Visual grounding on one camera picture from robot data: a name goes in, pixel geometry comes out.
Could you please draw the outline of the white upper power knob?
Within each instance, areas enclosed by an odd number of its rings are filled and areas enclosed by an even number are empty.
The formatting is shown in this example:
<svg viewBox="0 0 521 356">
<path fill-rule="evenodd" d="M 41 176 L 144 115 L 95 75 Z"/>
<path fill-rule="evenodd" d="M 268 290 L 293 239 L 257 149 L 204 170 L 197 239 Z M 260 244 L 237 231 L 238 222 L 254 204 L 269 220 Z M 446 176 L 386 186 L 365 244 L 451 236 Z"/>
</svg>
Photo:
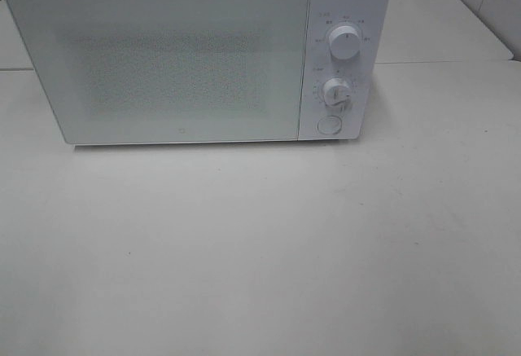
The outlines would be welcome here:
<svg viewBox="0 0 521 356">
<path fill-rule="evenodd" d="M 361 48 L 361 35 L 350 24 L 341 24 L 333 28 L 327 40 L 332 56 L 338 60 L 353 58 Z"/>
</svg>

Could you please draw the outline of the white timer knob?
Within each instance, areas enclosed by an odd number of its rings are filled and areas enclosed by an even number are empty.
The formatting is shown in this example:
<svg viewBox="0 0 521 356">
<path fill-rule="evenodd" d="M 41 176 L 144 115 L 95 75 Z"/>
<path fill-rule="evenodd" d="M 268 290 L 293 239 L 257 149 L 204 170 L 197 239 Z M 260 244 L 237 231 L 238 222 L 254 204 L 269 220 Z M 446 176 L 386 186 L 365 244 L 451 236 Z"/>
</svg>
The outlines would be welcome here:
<svg viewBox="0 0 521 356">
<path fill-rule="evenodd" d="M 345 104 L 352 94 L 351 84 L 343 78 L 331 78 L 322 86 L 322 97 L 328 107 Z"/>
</svg>

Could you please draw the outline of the white microwave door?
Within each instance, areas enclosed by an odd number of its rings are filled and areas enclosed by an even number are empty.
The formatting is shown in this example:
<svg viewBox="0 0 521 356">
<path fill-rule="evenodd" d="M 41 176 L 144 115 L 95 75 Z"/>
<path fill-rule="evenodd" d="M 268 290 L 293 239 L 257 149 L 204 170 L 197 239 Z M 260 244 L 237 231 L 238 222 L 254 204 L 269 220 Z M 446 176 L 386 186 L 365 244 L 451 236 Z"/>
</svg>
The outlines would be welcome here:
<svg viewBox="0 0 521 356">
<path fill-rule="evenodd" d="M 67 143 L 296 138 L 308 0 L 7 0 Z"/>
</svg>

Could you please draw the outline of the round white door button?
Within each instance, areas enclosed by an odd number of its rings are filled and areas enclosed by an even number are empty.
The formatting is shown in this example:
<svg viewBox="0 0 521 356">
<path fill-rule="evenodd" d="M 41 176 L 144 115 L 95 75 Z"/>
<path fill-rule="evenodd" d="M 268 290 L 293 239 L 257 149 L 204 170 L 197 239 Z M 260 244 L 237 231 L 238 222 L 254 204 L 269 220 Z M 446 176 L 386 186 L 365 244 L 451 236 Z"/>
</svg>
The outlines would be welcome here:
<svg viewBox="0 0 521 356">
<path fill-rule="evenodd" d="M 325 135 L 338 134 L 342 130 L 342 119 L 338 116 L 324 116 L 317 123 L 317 130 Z"/>
</svg>

